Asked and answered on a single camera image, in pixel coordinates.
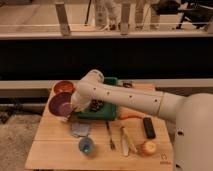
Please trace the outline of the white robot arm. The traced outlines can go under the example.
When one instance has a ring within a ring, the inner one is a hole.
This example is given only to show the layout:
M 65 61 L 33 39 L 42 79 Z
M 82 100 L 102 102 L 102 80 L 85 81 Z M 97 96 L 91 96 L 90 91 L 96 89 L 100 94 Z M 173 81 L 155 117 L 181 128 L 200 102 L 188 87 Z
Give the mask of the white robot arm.
M 82 77 L 75 88 L 71 96 L 75 111 L 84 110 L 97 99 L 175 123 L 174 171 L 213 171 L 213 94 L 184 97 L 110 86 L 96 69 Z

